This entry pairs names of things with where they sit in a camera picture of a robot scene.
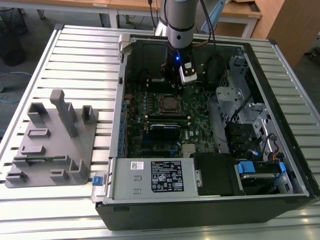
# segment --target motherboard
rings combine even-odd
[[[126,85],[127,157],[189,158],[195,152],[214,152],[207,110],[210,93],[195,84],[163,92]]]

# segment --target power supply label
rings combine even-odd
[[[154,193],[183,192],[181,161],[152,161],[151,189]]]

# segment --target blue latch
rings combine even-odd
[[[254,174],[256,172],[254,163],[252,161],[241,161],[236,166],[239,174]]]
[[[279,163],[279,167],[280,167],[282,173],[286,171],[286,166],[282,161]]]
[[[104,185],[104,177],[103,176],[93,176],[92,185],[93,186],[103,186]]]

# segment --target white table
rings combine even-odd
[[[31,102],[42,102],[50,107],[49,93],[53,88],[63,88],[65,98],[74,108],[86,104],[99,110],[91,177],[95,172],[107,169],[120,64],[118,39],[123,32],[152,34],[151,31],[68,25],[53,31],[0,144],[0,239],[318,239],[319,203],[301,211],[286,212],[266,223],[112,232],[106,228],[91,201],[90,182],[75,186],[5,187],[6,174],[22,142],[21,134],[28,125],[27,109]],[[198,34],[195,37],[208,38]],[[216,39],[251,44],[314,177],[320,183],[319,114],[278,46],[271,45],[268,40],[221,36]],[[313,148],[304,143],[313,143]]]

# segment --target black mesh trash bin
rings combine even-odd
[[[23,35],[28,31],[24,16],[18,8],[0,8],[0,18],[15,35]]]
[[[8,66],[16,66],[26,59],[20,39],[0,21],[0,59]]]

